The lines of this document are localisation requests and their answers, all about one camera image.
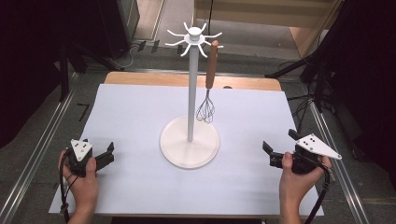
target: round base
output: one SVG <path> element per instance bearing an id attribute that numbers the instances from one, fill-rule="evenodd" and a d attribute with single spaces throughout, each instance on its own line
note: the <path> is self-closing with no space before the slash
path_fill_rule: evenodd
<path id="1" fill-rule="evenodd" d="M 170 121 L 163 129 L 160 144 L 166 159 L 184 169 L 201 167 L 216 156 L 219 150 L 219 134 L 212 124 L 194 122 L 193 140 L 187 140 L 188 118 Z"/>

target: human hand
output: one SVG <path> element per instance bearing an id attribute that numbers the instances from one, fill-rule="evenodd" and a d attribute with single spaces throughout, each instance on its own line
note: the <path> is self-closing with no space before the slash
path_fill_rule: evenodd
<path id="1" fill-rule="evenodd" d="M 59 159 L 58 168 L 61 166 L 61 160 L 66 151 L 62 151 Z M 63 176 L 66 178 L 69 186 L 77 178 L 72 175 L 67 162 L 64 163 Z M 96 159 L 90 158 L 86 165 L 86 176 L 79 177 L 72 185 L 71 191 L 76 202 L 76 211 L 69 223 L 90 223 L 93 212 L 96 208 L 97 198 L 99 195 L 99 184 L 96 179 Z"/>
<path id="2" fill-rule="evenodd" d="M 328 157 L 321 157 L 320 161 L 328 168 L 332 168 Z M 279 182 L 281 223 L 300 222 L 300 202 L 323 175 L 323 170 L 320 167 L 315 168 L 309 174 L 297 175 L 291 170 L 292 165 L 293 157 L 289 152 L 286 152 L 282 159 L 283 173 Z"/>

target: wooden handle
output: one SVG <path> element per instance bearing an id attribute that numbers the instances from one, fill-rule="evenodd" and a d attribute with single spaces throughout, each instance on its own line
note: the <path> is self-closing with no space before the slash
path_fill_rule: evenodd
<path id="1" fill-rule="evenodd" d="M 218 65 L 218 45 L 219 41 L 215 40 L 212 42 L 212 46 L 210 47 L 205 83 L 207 89 L 212 89 L 213 82 L 215 81 L 216 67 Z"/>

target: white tabletop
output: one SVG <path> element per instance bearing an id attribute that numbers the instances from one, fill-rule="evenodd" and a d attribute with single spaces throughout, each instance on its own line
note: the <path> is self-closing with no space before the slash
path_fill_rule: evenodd
<path id="1" fill-rule="evenodd" d="M 99 171 L 96 214 L 110 216 L 272 217 L 279 215 L 282 170 L 269 165 L 265 140 L 277 152 L 293 151 L 295 129 L 283 91 L 213 89 L 213 125 L 220 147 L 215 159 L 196 170 L 171 164 L 160 149 L 160 135 L 174 118 L 187 116 L 188 88 L 100 86 L 81 139 L 93 154 L 114 142 L 115 161 Z M 205 89 L 197 89 L 197 106 Z M 318 194 L 311 189 L 300 214 L 308 216 Z M 68 197 L 69 211 L 74 210 Z M 60 192 L 50 213 L 59 213 Z M 319 209 L 318 216 L 323 215 Z"/>

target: white mug tree stand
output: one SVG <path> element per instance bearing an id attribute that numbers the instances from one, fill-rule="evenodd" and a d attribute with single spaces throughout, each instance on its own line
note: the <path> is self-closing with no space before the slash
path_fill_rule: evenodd
<path id="1" fill-rule="evenodd" d="M 211 123 L 194 122 L 194 114 L 199 52 L 207 58 L 201 44 L 206 43 L 210 46 L 211 44 L 205 39 L 218 37 L 221 33 L 202 35 L 206 23 L 202 29 L 188 28 L 186 22 L 184 22 L 184 27 L 188 32 L 186 35 L 177 35 L 168 30 L 171 35 L 182 36 L 184 39 L 175 44 L 166 45 L 176 46 L 183 42 L 188 44 L 180 56 L 183 57 L 190 52 L 189 111 L 187 117 L 173 119 L 165 126 L 161 134 L 160 146 L 165 158 L 175 166 L 195 169 L 208 164 L 219 151 L 219 134 L 216 128 Z"/>

